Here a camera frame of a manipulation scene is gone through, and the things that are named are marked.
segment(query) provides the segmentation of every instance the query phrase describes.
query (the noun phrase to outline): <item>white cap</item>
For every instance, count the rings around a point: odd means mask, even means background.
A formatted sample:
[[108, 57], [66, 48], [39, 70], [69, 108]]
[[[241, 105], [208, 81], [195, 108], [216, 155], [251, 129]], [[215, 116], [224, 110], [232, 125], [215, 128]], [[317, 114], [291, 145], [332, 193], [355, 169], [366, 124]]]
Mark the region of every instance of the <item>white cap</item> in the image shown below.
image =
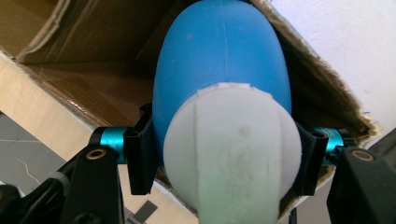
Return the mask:
[[166, 174], [200, 223], [276, 223], [297, 176], [301, 142], [271, 94], [219, 83], [195, 93], [165, 136]]

